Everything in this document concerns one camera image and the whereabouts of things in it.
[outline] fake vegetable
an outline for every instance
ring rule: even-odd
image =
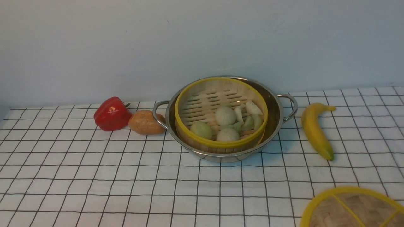
[[[205,139],[212,139],[213,130],[205,122],[195,122],[191,125],[191,132]]]
[[[236,121],[236,118],[234,110],[228,106],[219,107],[215,113],[216,122],[220,126],[231,125]]]
[[[113,131],[128,125],[132,113],[118,97],[105,100],[94,113],[95,124],[104,131]]]
[[[230,142],[240,139],[238,132],[232,128],[223,128],[216,136],[216,141]]]
[[[243,126],[243,123],[236,122],[234,124],[225,126],[225,128],[232,128],[232,129],[236,130],[237,132],[241,132],[241,127],[242,126]]]
[[[259,115],[255,114],[252,116],[252,119],[254,120],[254,130],[259,129],[259,127],[262,125],[262,119]]]
[[[166,122],[161,114],[157,114],[157,118],[164,123]],[[133,114],[129,120],[129,128],[141,135],[156,135],[165,132],[165,129],[154,120],[153,113],[145,109]]]
[[[246,105],[241,104],[241,105],[239,105],[238,107],[236,107],[236,108],[234,109],[234,112],[235,112],[236,117],[237,117],[237,121],[238,121],[238,122],[241,122],[242,124],[244,123],[242,111],[243,111],[243,109],[244,109],[245,106],[246,106]]]
[[[248,131],[254,128],[254,119],[251,116],[247,116],[246,121],[243,124],[241,130]]]
[[[249,114],[251,115],[263,115],[262,111],[259,109],[259,107],[253,103],[253,101],[249,100],[246,102],[246,110]]]

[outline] yellow lid rim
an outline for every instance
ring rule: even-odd
[[[394,206],[399,212],[404,213],[404,206],[399,204],[397,201],[377,192],[373,191],[367,188],[362,188],[362,187],[352,187],[352,186],[345,186],[345,187],[336,187],[336,188],[331,188],[328,190],[325,190],[315,196],[310,203],[306,206],[305,210],[303,211],[302,219],[300,221],[300,227],[309,227],[310,225],[310,219],[311,215],[314,211],[314,209],[326,198],[335,196],[337,194],[341,193],[362,193],[365,195],[370,195],[375,198],[378,198],[382,201],[385,201],[386,203],[389,203],[390,205]]]
[[[244,138],[244,139],[240,139],[237,141],[230,141],[230,142],[221,142],[221,141],[214,141],[214,140],[210,140],[210,139],[205,139],[202,138],[198,135],[196,135],[195,133],[191,132],[186,126],[185,124],[182,122],[182,120],[179,117],[179,104],[178,102],[175,102],[175,119],[178,123],[178,126],[181,128],[181,130],[183,130],[191,139],[193,139],[196,142],[199,142],[203,145],[209,146],[209,147],[213,147],[213,148],[219,148],[219,149],[231,149],[231,148],[235,148],[235,147],[240,147],[244,144],[247,144],[249,142],[251,142],[252,140],[254,140],[257,136],[259,136],[260,133],[262,133],[265,129],[265,126],[268,122],[268,107],[267,104],[265,102],[265,99],[262,97],[262,95],[252,86],[250,86],[249,84],[246,84],[242,81],[233,79],[233,78],[224,78],[224,77],[209,77],[209,78],[205,78],[205,79],[201,79],[201,80],[197,80],[193,83],[191,83],[189,86],[187,86],[179,95],[177,100],[180,100],[181,97],[183,96],[183,94],[188,91],[192,86],[197,85],[199,83],[205,82],[205,81],[209,81],[209,80],[228,80],[228,81],[232,81],[235,83],[239,83],[242,84],[244,86],[247,86],[250,90],[252,90],[253,92],[255,92],[257,94],[257,96],[261,99],[261,101],[264,103],[264,120],[262,125],[258,128],[258,130],[253,133],[252,135]]]

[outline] yellow rim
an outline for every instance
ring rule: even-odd
[[[390,205],[392,205],[393,207],[395,207],[397,210],[395,212],[395,214],[397,212],[402,212],[404,213],[404,206],[402,206],[401,204],[399,204],[398,202],[394,201],[393,199],[380,194],[379,192],[370,190],[370,189],[366,189],[366,188],[361,188],[361,187],[337,187],[337,188],[332,188],[329,190],[326,190],[320,194],[318,194],[315,198],[313,198],[309,205],[307,205],[306,209],[303,212],[303,216],[302,219],[300,221],[300,227],[309,227],[310,224],[310,218],[311,215],[313,214],[314,209],[326,198],[329,197],[334,197],[337,199],[337,201],[345,207],[345,209],[358,221],[358,223],[361,226],[364,226],[363,223],[360,221],[359,217],[355,215],[355,213],[352,212],[351,209],[347,208],[347,206],[340,200],[338,199],[338,197],[336,197],[335,195],[337,194],[341,194],[341,193],[362,193],[365,195],[370,195],[373,196],[375,198],[378,198],[382,201],[385,201],[386,203],[389,203]]]
[[[178,109],[179,109],[179,106],[178,106],[178,105],[179,105],[179,104],[178,104],[178,102],[175,102],[175,119],[176,119],[176,121],[178,122],[179,127],[180,127],[191,139],[193,139],[194,141],[199,142],[199,143],[201,143],[201,144],[203,144],[203,145],[209,146],[209,147],[226,149],[226,148],[240,147],[240,146],[242,146],[242,145],[244,145],[244,144],[247,144],[247,143],[251,142],[253,139],[255,139],[262,131],[264,131],[265,125],[266,125],[267,122],[268,122],[268,107],[267,107],[267,104],[266,104],[264,98],[262,97],[262,95],[261,95],[257,90],[255,90],[253,87],[251,87],[250,85],[248,85],[248,84],[246,84],[246,83],[244,83],[244,82],[242,82],[242,81],[235,80],[235,79],[232,79],[232,78],[222,78],[222,77],[210,77],[210,78],[201,79],[201,80],[195,81],[194,83],[192,83],[192,84],[190,84],[188,87],[186,87],[186,88],[178,95],[177,100],[181,100],[183,94],[184,94],[185,92],[187,92],[192,86],[195,86],[195,85],[197,85],[197,84],[199,84],[199,83],[203,83],[203,82],[209,81],[209,80],[228,80],[228,81],[232,81],[232,82],[239,83],[239,84],[242,84],[242,85],[244,85],[244,86],[247,86],[250,90],[252,90],[253,92],[255,92],[255,93],[257,94],[257,96],[261,99],[261,101],[262,101],[263,104],[264,104],[264,111],[263,111],[264,121],[263,121],[261,127],[259,127],[259,129],[258,129],[255,133],[253,133],[252,135],[248,136],[247,138],[244,138],[244,139],[241,139],[241,140],[237,140],[237,141],[231,141],[231,142],[218,142],[218,141],[214,141],[214,140],[209,140],[209,139],[202,138],[202,137],[196,135],[195,133],[191,132],[191,131],[184,125],[184,123],[182,122],[182,120],[180,119],[180,117],[179,117],[179,111],[178,111]]]

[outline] red bell pepper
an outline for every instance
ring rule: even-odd
[[[118,97],[105,100],[94,113],[95,124],[104,131],[113,131],[128,125],[132,113]]]

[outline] stainless steel pot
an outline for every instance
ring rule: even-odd
[[[197,155],[198,157],[202,159],[206,159],[211,162],[237,162],[245,159],[246,157],[250,156],[253,153],[261,151],[264,146],[270,142],[274,136],[279,132],[281,126],[283,123],[287,122],[291,118],[293,118],[297,112],[297,102],[294,99],[293,96],[290,96],[288,94],[279,94],[275,95],[269,88],[266,86],[258,83],[257,81],[248,79],[248,78],[243,78],[243,77],[234,77],[234,76],[219,76],[219,77],[227,77],[227,78],[233,78],[237,79],[240,81],[243,81],[255,89],[257,89],[258,92],[264,97],[268,109],[269,109],[269,115],[268,115],[268,123],[265,128],[265,133],[263,136],[263,139],[260,144],[258,144],[256,147],[237,152],[237,153],[229,153],[229,154],[217,154],[217,153],[209,153],[209,152],[204,152],[204,151],[199,151],[195,148],[192,148],[191,146],[185,144],[177,135],[177,130],[175,128],[175,112],[174,112],[174,107],[175,107],[175,102],[177,100],[178,95],[181,93],[181,91],[186,88],[188,85],[183,87],[181,90],[179,90],[174,97],[170,101],[161,101],[155,104],[153,108],[153,117],[155,121],[157,121],[162,127],[167,129],[170,134],[173,136],[173,138],[178,141],[184,149],[189,151],[190,153],[193,153]],[[293,102],[293,111],[291,114],[289,114],[287,117],[283,117],[283,107],[281,102],[278,100],[278,98],[288,98]],[[166,123],[160,121],[157,118],[156,111],[157,108],[161,105],[167,105],[166,109]]]

